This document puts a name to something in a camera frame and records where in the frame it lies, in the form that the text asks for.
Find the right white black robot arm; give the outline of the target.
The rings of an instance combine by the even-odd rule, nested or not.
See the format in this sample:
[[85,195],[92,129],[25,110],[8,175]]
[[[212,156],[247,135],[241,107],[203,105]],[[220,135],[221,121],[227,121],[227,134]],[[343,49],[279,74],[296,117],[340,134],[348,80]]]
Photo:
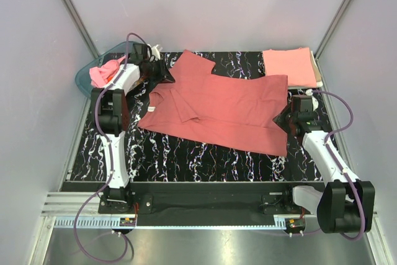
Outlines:
[[308,89],[304,94],[292,96],[274,122],[310,154],[325,189],[295,186],[282,197],[282,206],[289,213],[304,208],[316,215],[322,232],[338,233],[357,241],[371,230],[375,188],[370,181],[361,180],[342,159],[331,141],[336,131],[326,132],[323,123],[315,119],[317,93]]

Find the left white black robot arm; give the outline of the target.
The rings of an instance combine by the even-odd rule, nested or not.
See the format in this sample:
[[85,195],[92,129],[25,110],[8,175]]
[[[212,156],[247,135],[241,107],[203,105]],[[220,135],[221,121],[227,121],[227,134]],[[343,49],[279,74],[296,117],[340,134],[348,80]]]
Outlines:
[[107,178],[100,189],[99,213],[127,213],[137,207],[125,164],[125,133],[130,124],[127,94],[143,81],[174,83],[161,59],[161,47],[134,43],[117,59],[89,71],[91,110],[104,147]]

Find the dusty red t-shirt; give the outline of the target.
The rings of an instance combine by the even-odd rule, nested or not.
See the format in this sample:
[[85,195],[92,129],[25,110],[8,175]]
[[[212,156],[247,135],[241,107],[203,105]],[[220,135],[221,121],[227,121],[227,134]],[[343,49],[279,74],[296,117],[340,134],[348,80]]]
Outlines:
[[212,73],[215,63],[188,50],[158,84],[138,122],[142,129],[273,156],[287,155],[287,134],[273,121],[287,105],[285,75],[257,79]]

